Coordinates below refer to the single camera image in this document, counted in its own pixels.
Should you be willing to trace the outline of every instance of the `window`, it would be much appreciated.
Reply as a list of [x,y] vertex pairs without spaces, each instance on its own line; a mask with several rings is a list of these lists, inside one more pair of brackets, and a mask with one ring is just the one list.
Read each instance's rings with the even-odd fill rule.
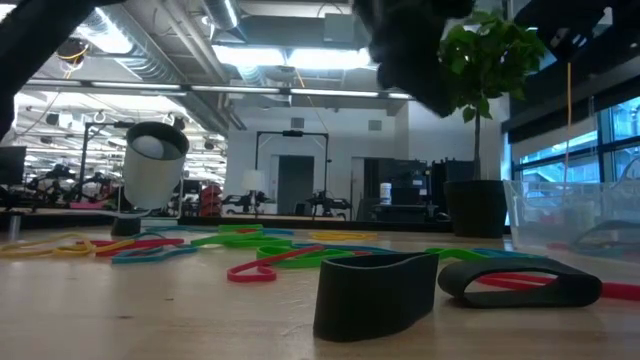
[[[564,162],[538,166],[523,170],[522,181],[531,182],[563,182]],[[600,166],[596,156],[569,160],[567,182],[598,183],[600,182]]]
[[611,108],[613,141],[640,135],[640,97]]
[[[589,149],[598,145],[598,132],[592,131],[584,135],[580,135],[569,140],[569,152]],[[553,145],[550,148],[542,149],[533,154],[529,154],[520,159],[520,164],[526,164],[532,161],[550,158],[556,155],[564,154],[567,149],[567,143]]]
[[[624,169],[627,168],[629,163],[640,157],[640,146],[630,147],[622,150],[618,150],[613,154],[614,164],[615,164],[615,172],[616,172],[616,180],[620,180],[620,176],[624,172]],[[632,178],[640,179],[640,173],[629,173]]]

